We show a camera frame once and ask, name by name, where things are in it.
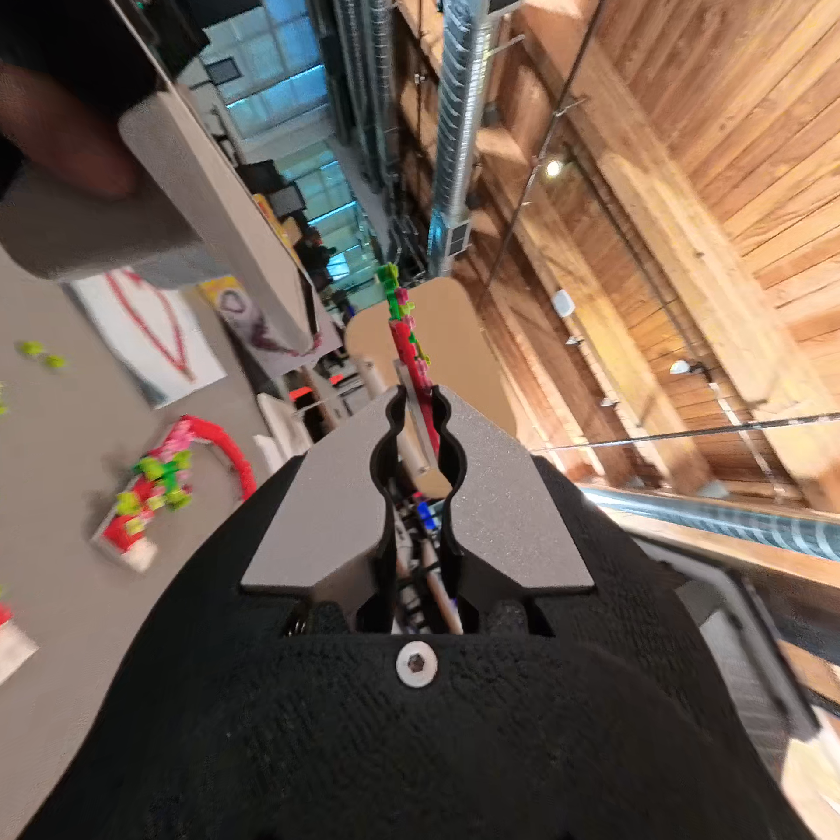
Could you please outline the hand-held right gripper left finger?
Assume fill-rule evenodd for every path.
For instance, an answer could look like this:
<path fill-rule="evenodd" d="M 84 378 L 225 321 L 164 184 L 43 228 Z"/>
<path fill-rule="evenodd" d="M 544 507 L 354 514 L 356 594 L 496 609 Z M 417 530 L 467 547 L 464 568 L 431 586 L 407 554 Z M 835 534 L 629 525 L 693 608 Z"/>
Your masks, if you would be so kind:
<path fill-rule="evenodd" d="M 357 632 L 391 632 L 396 477 L 406 389 L 376 397 L 316 443 L 240 582 L 246 592 L 337 605 Z"/>

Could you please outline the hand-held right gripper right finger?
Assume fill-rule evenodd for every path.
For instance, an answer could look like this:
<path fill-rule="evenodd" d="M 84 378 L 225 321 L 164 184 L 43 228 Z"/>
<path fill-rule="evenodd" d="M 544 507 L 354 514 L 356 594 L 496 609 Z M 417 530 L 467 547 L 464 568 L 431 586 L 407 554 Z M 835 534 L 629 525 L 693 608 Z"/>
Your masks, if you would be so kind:
<path fill-rule="evenodd" d="M 440 571 L 456 599 L 580 594 L 591 573 L 529 452 L 447 387 L 433 389 L 438 468 L 451 486 Z"/>

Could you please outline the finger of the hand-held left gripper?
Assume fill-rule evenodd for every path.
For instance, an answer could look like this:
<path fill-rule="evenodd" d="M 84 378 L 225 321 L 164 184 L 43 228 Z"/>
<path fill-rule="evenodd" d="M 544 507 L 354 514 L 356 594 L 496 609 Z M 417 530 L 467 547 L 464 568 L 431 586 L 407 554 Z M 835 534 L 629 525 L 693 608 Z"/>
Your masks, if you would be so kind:
<path fill-rule="evenodd" d="M 312 285 L 201 120 L 177 92 L 159 91 L 123 114 L 126 146 L 292 352 L 319 332 Z"/>

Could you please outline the red lego strip with flowers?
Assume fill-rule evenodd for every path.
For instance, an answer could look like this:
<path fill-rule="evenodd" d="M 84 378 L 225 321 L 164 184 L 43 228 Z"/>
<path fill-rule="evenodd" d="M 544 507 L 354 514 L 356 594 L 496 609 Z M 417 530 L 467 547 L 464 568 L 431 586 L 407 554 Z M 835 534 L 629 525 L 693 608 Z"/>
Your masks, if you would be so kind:
<path fill-rule="evenodd" d="M 429 374 L 429 358 L 416 335 L 415 303 L 401 286 L 399 270 L 387 263 L 375 271 L 389 310 L 388 326 L 398 359 L 399 375 L 406 376 L 406 394 L 412 399 L 411 412 L 418 442 L 432 467 L 438 465 L 439 434 L 434 425 L 433 389 Z"/>

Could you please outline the yellow and white lego box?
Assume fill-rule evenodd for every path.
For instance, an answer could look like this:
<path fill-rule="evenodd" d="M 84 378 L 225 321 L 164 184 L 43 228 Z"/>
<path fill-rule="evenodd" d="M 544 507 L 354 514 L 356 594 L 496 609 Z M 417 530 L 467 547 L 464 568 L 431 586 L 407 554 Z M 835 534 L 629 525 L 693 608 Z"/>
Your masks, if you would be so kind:
<path fill-rule="evenodd" d="M 292 349 L 291 339 L 267 320 L 265 313 L 234 277 L 207 280 L 197 287 L 247 352 L 273 380 L 279 380 L 303 367 L 311 369 L 322 357 L 342 346 L 338 327 L 319 297 L 315 297 L 313 302 L 317 328 L 312 350 L 300 353 Z"/>

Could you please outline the red lego arc with flowers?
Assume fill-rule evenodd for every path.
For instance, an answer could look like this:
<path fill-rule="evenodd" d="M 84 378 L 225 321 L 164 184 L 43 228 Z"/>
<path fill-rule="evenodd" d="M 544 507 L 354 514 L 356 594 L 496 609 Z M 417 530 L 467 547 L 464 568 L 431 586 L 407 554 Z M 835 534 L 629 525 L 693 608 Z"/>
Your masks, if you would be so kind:
<path fill-rule="evenodd" d="M 128 484 L 114 498 L 91 542 L 136 573 L 146 572 L 158 552 L 149 526 L 161 511 L 178 511 L 193 500 L 193 447 L 215 449 L 246 501 L 257 490 L 251 464 L 221 426 L 194 415 L 182 415 L 160 442 L 132 467 Z"/>

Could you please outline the red and white lego piece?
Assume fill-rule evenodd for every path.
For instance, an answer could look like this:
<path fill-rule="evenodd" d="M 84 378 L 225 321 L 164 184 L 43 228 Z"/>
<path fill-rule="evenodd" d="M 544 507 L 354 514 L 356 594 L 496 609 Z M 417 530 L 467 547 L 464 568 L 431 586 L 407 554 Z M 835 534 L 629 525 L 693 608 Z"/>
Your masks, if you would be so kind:
<path fill-rule="evenodd" d="M 39 650 L 15 622 L 13 611 L 1 602 L 1 685 L 14 676 Z"/>

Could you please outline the person's left hand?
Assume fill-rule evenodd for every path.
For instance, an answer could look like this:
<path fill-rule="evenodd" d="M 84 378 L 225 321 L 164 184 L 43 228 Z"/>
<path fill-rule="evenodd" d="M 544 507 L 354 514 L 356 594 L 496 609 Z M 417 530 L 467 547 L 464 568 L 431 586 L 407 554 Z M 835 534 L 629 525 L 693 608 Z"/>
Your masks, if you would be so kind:
<path fill-rule="evenodd" d="M 116 200 L 139 187 L 116 127 L 43 72 L 2 63 L 1 130 L 24 158 L 83 192 Z"/>

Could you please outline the white instruction sheet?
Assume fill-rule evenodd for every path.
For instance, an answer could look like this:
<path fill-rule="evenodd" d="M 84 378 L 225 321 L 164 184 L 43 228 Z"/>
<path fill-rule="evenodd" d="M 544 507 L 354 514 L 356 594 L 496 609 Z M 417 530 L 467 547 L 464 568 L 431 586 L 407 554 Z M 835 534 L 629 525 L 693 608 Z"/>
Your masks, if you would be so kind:
<path fill-rule="evenodd" d="M 66 290 L 153 409 L 227 376 L 180 291 L 154 286 L 129 266 L 73 280 Z"/>

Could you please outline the grey ribbed pipes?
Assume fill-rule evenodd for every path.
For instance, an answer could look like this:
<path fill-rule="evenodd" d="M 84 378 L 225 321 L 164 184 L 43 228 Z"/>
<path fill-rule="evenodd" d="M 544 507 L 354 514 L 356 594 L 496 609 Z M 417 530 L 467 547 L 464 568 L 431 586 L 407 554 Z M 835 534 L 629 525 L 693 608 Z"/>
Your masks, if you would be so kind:
<path fill-rule="evenodd" d="M 398 139 L 392 79 L 392 3 L 332 1 L 362 172 L 393 202 Z"/>

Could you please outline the black ceiling rail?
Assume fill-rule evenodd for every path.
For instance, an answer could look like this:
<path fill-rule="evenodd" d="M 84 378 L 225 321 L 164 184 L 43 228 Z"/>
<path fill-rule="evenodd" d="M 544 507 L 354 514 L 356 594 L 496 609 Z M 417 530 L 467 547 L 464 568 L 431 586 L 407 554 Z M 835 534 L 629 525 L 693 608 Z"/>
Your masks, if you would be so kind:
<path fill-rule="evenodd" d="M 585 449 L 598 448 L 624 448 L 629 446 L 664 443 L 675 440 L 684 440 L 701 437 L 714 437 L 719 435 L 741 435 L 751 432 L 765 433 L 777 429 L 803 428 L 811 426 L 824 426 L 839 423 L 839 412 L 819 413 L 807 416 L 788 418 L 777 418 L 764 421 L 750 421 L 747 423 L 736 423 L 734 425 L 704 427 L 687 430 L 685 432 L 671 432 L 664 434 L 651 434 L 636 437 L 623 437 L 603 442 L 590 442 L 582 444 L 565 444 L 560 446 L 547 446 L 529 450 L 532 455 L 560 454 L 564 452 L 576 452 Z"/>

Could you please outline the silver ventilation duct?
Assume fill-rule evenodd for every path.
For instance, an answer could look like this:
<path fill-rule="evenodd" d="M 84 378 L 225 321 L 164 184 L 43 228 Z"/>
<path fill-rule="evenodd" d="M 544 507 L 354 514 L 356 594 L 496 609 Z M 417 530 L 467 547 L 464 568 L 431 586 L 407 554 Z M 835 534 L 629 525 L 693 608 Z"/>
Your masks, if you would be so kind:
<path fill-rule="evenodd" d="M 444 4 L 433 202 L 427 237 L 429 279 L 449 274 L 457 240 L 464 245 L 468 236 L 466 199 L 500 13 L 499 6 L 490 1 Z"/>

